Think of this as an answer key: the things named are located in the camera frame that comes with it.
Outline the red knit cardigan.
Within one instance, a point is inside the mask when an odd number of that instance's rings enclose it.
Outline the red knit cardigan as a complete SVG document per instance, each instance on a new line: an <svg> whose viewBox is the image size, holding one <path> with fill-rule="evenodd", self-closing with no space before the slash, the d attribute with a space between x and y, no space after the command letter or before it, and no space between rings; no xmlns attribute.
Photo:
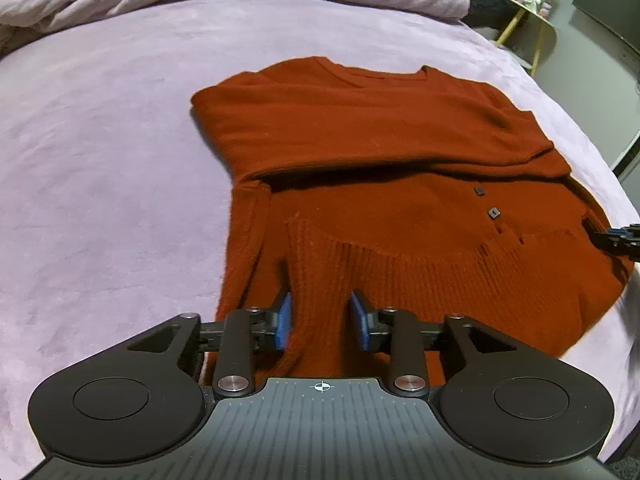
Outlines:
<svg viewBox="0 0 640 480"><path fill-rule="evenodd" d="M282 289L293 299L288 345L256 359L258 380L382 375L386 357L356 346L356 289L562 356L634 270L592 244L602 207L535 116L490 84L296 58L192 106L232 174L219 315Z"/></svg>

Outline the black clothes pile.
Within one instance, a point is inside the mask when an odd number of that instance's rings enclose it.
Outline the black clothes pile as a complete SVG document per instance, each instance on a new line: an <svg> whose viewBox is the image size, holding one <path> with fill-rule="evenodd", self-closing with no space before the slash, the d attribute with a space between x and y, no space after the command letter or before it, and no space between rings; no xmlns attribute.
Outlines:
<svg viewBox="0 0 640 480"><path fill-rule="evenodd" d="M520 8L508 0L471 0L469 12L461 21L471 28L503 29Z"/></svg>

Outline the purple bed sheet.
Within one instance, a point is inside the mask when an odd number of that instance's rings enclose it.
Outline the purple bed sheet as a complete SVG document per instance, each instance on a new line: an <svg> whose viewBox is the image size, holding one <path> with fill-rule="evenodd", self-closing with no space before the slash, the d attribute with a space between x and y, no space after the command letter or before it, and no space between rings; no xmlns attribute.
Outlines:
<svg viewBox="0 0 640 480"><path fill-rule="evenodd" d="M531 110L616 226L638 219L599 150L462 25L324 0L170 0L62 30L1 62L1 474L42 459L28 399L57 370L181 312L211 318L231 180L191 98L325 56L488 82Z"/></svg>

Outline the yellow legged side table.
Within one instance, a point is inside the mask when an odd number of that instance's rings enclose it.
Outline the yellow legged side table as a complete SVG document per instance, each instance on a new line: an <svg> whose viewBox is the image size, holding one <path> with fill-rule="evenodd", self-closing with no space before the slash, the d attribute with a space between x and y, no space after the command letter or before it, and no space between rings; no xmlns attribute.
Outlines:
<svg viewBox="0 0 640 480"><path fill-rule="evenodd" d="M513 4L516 7L516 11L513 18L511 18L510 21L508 21L508 24L504 26L504 29L499 32L498 37L495 40L492 40L492 43L498 49L509 53L511 58L518 62L521 68L525 70L529 76L534 78L537 75L541 64L546 62L548 57L552 55L553 49L558 41L558 33L556 32L554 25L545 15L540 15L537 11L526 6L526 4L521 3L521 1L504 1ZM522 23L532 25L535 31L533 52L529 60L522 58L521 55L508 47L508 41L513 36L518 26Z"/></svg>

